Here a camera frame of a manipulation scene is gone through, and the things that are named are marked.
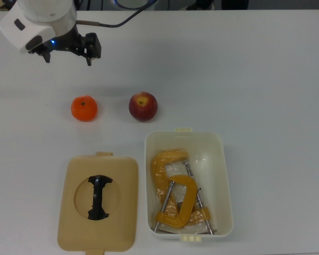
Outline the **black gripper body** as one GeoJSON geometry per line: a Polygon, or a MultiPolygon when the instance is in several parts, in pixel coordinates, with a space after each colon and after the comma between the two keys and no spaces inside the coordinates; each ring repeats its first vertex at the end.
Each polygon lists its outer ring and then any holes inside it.
{"type": "Polygon", "coordinates": [[[38,46],[28,50],[28,53],[51,52],[53,50],[70,51],[73,53],[83,53],[82,36],[78,32],[75,24],[66,34],[47,40],[38,46]]]}

